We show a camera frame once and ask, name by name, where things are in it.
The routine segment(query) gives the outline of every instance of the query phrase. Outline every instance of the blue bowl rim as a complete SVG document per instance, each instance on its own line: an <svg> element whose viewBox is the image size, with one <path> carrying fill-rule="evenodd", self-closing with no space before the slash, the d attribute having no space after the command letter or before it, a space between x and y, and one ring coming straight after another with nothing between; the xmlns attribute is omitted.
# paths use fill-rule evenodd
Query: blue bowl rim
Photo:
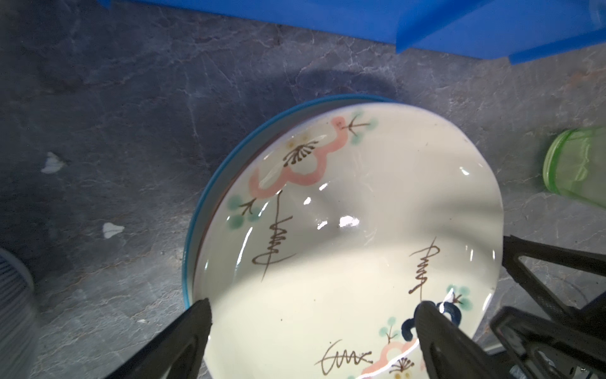
<svg viewBox="0 0 606 379"><path fill-rule="evenodd" d="M360 94L349 93L346 95L331 95L331 96L326 96L323 98L303 102L301 104L298 104L298 105L296 105L290 109L287 109L287 110L283 111L282 113L270 118L269 120L267 120L266 122L261 124L261 126L259 126L257 129L254 129L227 155L227 157L219 165L219 167L216 169L213 176L210 177L208 183L204 187L204 190L202 191L202 195L200 195L200 200L198 200L198 205L196 206L196 209L194 210L193 215L191 216L189 230L187 231L187 236L185 237L183 260L181 263L181 286L183 288L183 300L185 303L185 309L188 309L191 306L191 304L189 302L189 292L187 290L187 260L189 259L188 252L190 250L191 236L193 234L193 229L194 229L194 226L196 225L198 215L200 214L200 210L202 209L202 205L204 204L204 201L206 200L206 197L208 196L210 189L214 186L215 182L217 181L217 179L219 178L219 176L221 175L221 173L223 172L223 170L225 169L227 164L234 158L234 156L240 150L242 150L242 148L246 144L248 144L253 138L255 138L259 133L261 133L264 129L266 129L269 125L273 124L274 122L279 121L280 119L282 119L288 115L291 115L294 112L298 112L299 110L305 109L310 106L322 104L323 102L329 102L329 101L335 101L335 100L348 100L348 99L375 100L377 102L396 102L395 100L392 100L392 99L389 99L389 98L386 98L383 96L367 95L364 93L360 93Z"/></svg>

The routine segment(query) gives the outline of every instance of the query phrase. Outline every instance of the gray marble countertop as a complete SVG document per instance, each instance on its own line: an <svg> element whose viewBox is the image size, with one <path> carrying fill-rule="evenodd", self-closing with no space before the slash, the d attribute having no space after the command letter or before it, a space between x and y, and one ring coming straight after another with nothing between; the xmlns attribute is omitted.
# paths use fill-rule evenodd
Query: gray marble countertop
<svg viewBox="0 0 606 379"><path fill-rule="evenodd" d="M6 0L0 38L0 245L36 281L32 378L102 378L173 321L184 310L185 234L210 175L262 122L325 95L387 96L453 121L496 174L506 235L602 251L606 212L547 193L541 166L559 132L604 124L604 45L512 67L79 0ZM65 163L55 173L41 172L48 152ZM106 223L124 230L104 238ZM606 288L530 267L571 305ZM487 315L506 304L541 314L503 270Z"/></svg>

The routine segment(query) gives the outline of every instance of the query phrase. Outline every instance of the blue plastic container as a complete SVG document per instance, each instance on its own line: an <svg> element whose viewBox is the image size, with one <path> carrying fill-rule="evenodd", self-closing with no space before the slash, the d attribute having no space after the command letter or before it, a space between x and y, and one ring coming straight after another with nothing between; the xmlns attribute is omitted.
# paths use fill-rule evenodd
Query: blue plastic container
<svg viewBox="0 0 606 379"><path fill-rule="evenodd" d="M606 0L143 1L512 63L606 41Z"/></svg>

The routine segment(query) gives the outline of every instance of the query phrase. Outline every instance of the green glass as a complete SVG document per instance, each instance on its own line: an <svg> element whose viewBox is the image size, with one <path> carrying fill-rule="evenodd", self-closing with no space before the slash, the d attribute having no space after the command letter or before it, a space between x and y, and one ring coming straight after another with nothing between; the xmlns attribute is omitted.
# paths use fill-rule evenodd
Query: green glass
<svg viewBox="0 0 606 379"><path fill-rule="evenodd" d="M606 208L606 127L567 130L547 152L547 189Z"/></svg>

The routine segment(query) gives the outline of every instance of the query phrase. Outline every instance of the ceramic bowl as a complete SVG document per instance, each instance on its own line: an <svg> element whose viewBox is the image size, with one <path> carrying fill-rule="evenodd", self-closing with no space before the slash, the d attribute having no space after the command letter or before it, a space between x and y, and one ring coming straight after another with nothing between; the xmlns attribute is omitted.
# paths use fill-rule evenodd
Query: ceramic bowl
<svg viewBox="0 0 606 379"><path fill-rule="evenodd" d="M472 335L496 287L496 179L452 123L395 103L288 130L231 183L202 238L214 379L426 378L429 300Z"/></svg>

